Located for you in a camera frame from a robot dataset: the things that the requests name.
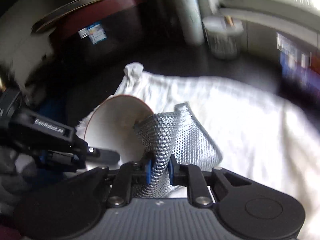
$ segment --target white cylinder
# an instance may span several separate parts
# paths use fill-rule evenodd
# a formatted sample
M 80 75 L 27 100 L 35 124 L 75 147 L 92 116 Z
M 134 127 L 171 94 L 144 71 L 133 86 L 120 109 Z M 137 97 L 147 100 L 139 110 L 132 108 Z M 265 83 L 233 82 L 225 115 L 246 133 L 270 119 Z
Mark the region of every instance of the white cylinder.
M 204 43 L 198 0 L 173 0 L 180 20 L 183 37 L 188 45 Z

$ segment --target white fabric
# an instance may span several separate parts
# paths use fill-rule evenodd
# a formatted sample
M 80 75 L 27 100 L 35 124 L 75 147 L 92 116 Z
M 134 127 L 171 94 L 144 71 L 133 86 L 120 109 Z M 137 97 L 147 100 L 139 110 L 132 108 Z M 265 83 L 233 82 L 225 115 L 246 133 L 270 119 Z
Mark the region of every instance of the white fabric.
M 300 239 L 320 239 L 320 135 L 300 108 L 225 78 L 165 77 L 140 63 L 124 71 L 116 95 L 136 96 L 155 113 L 188 101 L 222 151 L 221 166 L 298 199 L 307 215 Z

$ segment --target silver mesh cloth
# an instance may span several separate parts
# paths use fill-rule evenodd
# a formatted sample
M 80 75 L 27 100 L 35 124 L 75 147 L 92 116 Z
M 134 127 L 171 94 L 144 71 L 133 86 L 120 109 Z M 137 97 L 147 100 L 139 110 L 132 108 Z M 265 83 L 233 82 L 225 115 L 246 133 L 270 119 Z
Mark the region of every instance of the silver mesh cloth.
M 147 152 L 155 154 L 151 183 L 136 187 L 134 195 L 161 198 L 178 187 L 170 185 L 167 170 L 174 154 L 180 164 L 195 164 L 210 171 L 222 161 L 222 154 L 202 125 L 193 115 L 189 104 L 175 106 L 173 113 L 154 114 L 134 126 Z

